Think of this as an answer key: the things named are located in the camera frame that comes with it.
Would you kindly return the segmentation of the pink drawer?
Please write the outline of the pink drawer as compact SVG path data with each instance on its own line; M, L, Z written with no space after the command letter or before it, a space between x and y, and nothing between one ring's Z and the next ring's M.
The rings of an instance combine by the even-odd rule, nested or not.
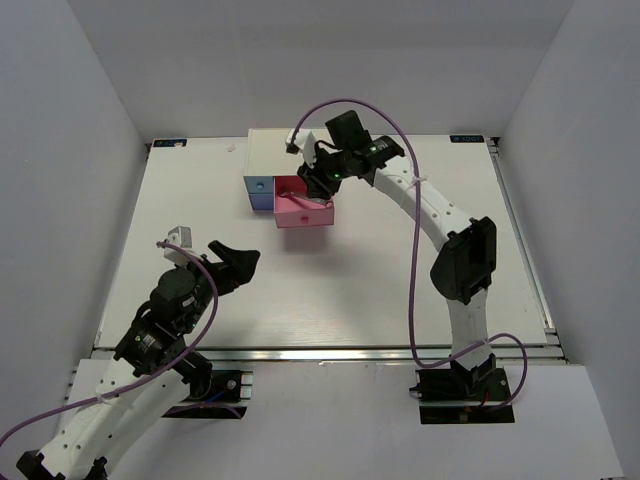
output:
M306 186L298 176L276 176L274 178L273 212L278 228L303 228L334 224L334 206L325 208L310 202L280 198L277 195L280 189L306 194Z

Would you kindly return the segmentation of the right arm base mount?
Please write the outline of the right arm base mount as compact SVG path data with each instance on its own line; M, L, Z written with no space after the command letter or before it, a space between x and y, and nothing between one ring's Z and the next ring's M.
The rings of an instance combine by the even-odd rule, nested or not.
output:
M513 424L513 407L497 408L511 395L506 372L498 368L474 393L460 390L449 369L418 370L409 395L418 402L422 425Z

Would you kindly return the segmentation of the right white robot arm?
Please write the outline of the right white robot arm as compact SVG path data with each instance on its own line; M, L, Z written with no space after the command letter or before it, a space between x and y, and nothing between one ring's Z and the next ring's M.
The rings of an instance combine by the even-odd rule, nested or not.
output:
M488 342L486 303L496 269L497 228L488 217L474 219L416 173L409 146L389 136L373 138L349 110L325 124L329 142L292 129L286 150L300 154L297 174L310 199L329 201L342 181L356 177L393 200L426 234L437 257L431 281L449 311L453 390L472 399L484 391L496 368Z

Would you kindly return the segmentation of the silver combination wrench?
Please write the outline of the silver combination wrench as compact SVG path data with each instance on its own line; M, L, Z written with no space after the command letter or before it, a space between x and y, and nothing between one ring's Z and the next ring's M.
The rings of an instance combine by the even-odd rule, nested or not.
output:
M297 191L291 191L291 190L287 190L287 189L280 189L277 192L277 195L280 198L289 198L295 201L304 201L304 202L310 202L310 203L314 203L317 205L321 205L325 208L330 208L333 206L333 201L332 200L326 200L326 199L322 199L322 198L310 198L308 197L306 194L302 193L302 192L297 192Z

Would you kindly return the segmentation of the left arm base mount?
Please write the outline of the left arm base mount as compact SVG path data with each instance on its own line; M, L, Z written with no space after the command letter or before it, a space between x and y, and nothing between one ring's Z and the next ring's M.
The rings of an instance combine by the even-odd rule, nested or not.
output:
M171 407L168 419L241 420L252 396L251 370L219 370L211 372L209 390L198 393Z

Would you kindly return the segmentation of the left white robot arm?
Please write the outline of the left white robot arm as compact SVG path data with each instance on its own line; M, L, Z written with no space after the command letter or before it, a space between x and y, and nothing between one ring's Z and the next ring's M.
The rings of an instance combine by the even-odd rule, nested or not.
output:
M27 479L105 479L126 451L167 413L217 408L239 399L240 374L219 373L186 340L221 296L249 283L257 250L214 240L211 262L187 243L160 243L172 268L137 309L92 397L77 402L69 423L16 463Z

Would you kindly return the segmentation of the light blue small drawer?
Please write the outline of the light blue small drawer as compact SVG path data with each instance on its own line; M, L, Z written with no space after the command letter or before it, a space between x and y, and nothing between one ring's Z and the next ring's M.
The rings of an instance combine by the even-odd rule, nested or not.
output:
M249 195L272 195L274 189L274 179L271 175L256 176L245 175L244 183Z

